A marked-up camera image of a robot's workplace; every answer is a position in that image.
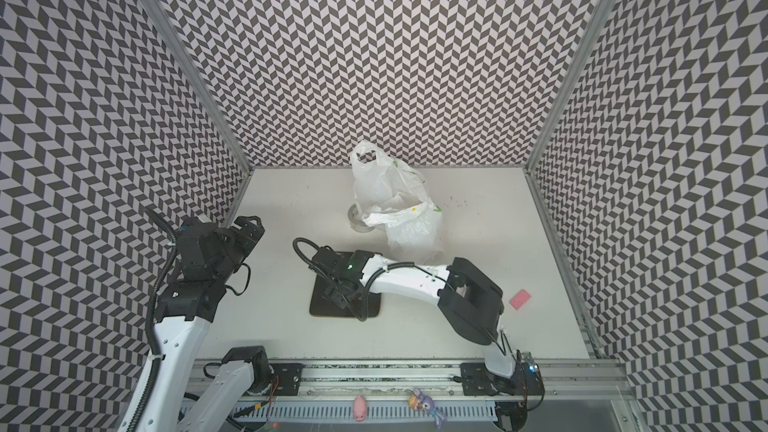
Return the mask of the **white plastic bag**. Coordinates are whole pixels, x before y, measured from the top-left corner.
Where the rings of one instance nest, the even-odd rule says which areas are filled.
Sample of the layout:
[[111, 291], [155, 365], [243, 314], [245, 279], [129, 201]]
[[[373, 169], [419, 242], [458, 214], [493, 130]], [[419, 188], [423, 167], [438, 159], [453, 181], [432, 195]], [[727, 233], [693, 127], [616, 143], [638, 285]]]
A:
[[385, 233], [390, 256], [420, 264], [435, 260], [444, 214], [423, 174], [369, 141], [353, 148], [350, 163], [361, 220]]

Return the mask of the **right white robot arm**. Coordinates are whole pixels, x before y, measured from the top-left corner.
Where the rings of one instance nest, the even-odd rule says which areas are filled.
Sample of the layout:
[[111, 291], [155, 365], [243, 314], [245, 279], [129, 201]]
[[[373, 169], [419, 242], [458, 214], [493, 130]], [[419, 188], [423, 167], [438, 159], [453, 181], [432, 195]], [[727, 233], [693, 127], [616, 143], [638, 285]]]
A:
[[481, 347], [488, 373], [502, 379], [515, 374], [518, 351], [500, 323], [503, 291], [469, 260], [419, 265], [364, 250], [339, 252], [302, 237], [294, 239], [292, 247], [324, 283], [325, 297], [358, 321], [369, 318], [369, 302], [376, 294], [428, 303], [439, 309], [456, 334]]

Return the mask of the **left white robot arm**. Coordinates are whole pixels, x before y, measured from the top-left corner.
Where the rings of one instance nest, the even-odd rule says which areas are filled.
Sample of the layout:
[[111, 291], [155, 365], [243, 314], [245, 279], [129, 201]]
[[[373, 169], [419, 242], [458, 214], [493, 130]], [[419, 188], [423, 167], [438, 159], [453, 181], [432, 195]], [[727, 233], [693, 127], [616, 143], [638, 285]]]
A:
[[165, 233], [171, 252], [147, 306], [144, 332], [149, 354], [119, 431], [217, 431], [246, 393], [271, 394], [273, 372], [262, 346], [230, 349], [202, 395], [181, 410], [199, 349], [230, 277], [265, 233], [257, 216], [240, 216], [228, 228], [199, 218], [175, 227], [146, 212]]

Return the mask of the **pink toy figure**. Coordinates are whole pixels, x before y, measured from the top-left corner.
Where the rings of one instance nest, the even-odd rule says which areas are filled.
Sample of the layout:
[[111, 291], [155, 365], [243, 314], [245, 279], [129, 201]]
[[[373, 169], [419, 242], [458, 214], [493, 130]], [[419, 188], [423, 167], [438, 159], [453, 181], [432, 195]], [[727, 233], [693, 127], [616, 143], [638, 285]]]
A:
[[368, 414], [368, 406], [366, 399], [362, 395], [358, 395], [354, 399], [352, 414], [356, 422], [363, 422], [366, 420]]

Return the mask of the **purple toy figure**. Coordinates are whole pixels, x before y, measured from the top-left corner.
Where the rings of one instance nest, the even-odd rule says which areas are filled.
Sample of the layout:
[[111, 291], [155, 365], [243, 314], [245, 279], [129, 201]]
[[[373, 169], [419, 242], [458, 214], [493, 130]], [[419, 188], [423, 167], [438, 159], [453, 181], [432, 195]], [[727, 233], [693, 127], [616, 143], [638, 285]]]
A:
[[408, 405], [412, 410], [431, 417], [437, 429], [441, 429], [447, 421], [445, 414], [437, 407], [434, 399], [420, 389], [414, 388], [412, 390]]

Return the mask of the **pink eraser block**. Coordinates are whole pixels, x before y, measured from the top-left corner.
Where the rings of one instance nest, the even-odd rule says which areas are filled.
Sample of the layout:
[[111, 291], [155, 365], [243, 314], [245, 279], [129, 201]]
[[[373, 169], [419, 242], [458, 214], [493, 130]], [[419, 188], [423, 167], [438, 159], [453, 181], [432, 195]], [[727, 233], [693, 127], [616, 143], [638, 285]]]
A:
[[519, 311], [531, 299], [531, 294], [525, 290], [519, 290], [510, 300], [509, 305], [516, 311]]

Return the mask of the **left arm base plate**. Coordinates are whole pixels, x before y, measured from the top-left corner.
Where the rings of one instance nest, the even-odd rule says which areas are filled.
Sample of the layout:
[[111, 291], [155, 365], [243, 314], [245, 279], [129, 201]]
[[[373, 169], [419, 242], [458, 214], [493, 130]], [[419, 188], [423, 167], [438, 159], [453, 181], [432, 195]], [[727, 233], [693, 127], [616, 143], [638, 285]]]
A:
[[304, 365], [300, 362], [270, 364], [270, 385], [273, 397], [296, 397], [302, 382]]

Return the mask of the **aluminium front rail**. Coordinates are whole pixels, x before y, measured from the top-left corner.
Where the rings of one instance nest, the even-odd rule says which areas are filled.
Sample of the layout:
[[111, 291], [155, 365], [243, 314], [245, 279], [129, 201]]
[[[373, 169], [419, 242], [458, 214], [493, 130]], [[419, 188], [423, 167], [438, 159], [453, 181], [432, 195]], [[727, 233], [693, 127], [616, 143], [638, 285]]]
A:
[[[396, 399], [421, 388], [437, 399], [463, 399], [453, 378], [464, 359], [272, 359], [304, 365], [299, 395], [284, 400], [346, 400], [357, 395]], [[545, 397], [627, 400], [634, 397], [623, 367], [609, 359], [538, 359]]]

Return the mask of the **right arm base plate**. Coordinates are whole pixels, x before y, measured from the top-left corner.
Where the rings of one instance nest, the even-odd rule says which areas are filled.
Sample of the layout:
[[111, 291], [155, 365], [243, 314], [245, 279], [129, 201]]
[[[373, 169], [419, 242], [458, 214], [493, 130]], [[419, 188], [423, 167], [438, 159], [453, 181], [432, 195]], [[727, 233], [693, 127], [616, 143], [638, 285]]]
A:
[[545, 387], [537, 365], [517, 364], [510, 378], [493, 374], [480, 362], [459, 365], [459, 374], [453, 378], [462, 387], [465, 396], [508, 395], [519, 397], [543, 396]]

